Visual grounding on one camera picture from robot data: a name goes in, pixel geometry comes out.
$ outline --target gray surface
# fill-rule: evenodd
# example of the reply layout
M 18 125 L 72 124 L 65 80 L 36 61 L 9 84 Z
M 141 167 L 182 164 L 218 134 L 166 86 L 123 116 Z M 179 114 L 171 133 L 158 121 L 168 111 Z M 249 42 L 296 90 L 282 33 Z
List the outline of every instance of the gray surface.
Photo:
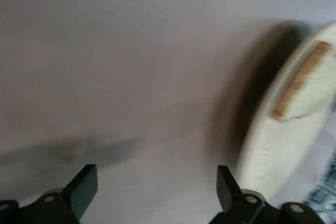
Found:
M 97 163 L 82 223 L 207 223 L 257 67 L 335 17 L 334 0 L 0 0 L 1 198 Z

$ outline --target white plate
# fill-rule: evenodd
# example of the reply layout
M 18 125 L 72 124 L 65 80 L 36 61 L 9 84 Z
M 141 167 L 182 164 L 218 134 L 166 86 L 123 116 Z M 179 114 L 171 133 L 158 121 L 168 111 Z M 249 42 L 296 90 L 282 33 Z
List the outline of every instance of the white plate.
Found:
M 266 91 L 244 142 L 238 163 L 238 184 L 268 200 L 296 170 L 329 115 L 334 95 L 310 116 L 278 122 L 275 104 L 296 72 L 320 41 L 336 45 L 336 22 L 306 39 L 289 57 Z

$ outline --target black object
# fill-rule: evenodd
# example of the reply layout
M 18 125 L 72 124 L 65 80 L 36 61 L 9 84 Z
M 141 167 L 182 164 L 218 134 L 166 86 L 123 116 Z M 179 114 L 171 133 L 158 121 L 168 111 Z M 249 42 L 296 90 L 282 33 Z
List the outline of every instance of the black object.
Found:
M 218 166 L 217 195 L 222 206 L 210 224 L 324 224 L 310 207 L 288 202 L 272 207 L 252 194 L 243 194 L 227 166 Z
M 97 167 L 86 165 L 60 193 L 42 195 L 23 208 L 15 200 L 0 201 L 0 224 L 79 224 L 97 189 Z

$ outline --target slice of bread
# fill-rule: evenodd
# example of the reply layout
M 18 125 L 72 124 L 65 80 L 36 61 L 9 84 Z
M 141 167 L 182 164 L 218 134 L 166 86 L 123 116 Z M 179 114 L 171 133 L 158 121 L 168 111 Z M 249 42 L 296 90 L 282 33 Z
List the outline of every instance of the slice of bread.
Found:
M 321 41 L 307 57 L 273 110 L 280 122 L 316 111 L 336 86 L 336 55 L 333 44 Z

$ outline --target plate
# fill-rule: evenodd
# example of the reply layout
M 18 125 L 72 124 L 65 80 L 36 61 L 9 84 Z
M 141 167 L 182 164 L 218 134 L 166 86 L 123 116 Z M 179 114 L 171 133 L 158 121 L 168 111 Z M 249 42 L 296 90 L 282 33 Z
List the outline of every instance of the plate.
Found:
M 333 92 L 315 113 L 279 122 L 272 112 L 303 62 L 321 41 L 336 46 L 336 22 L 309 36 L 291 54 L 262 97 L 238 162 L 238 184 L 270 199 L 312 147 L 333 105 Z

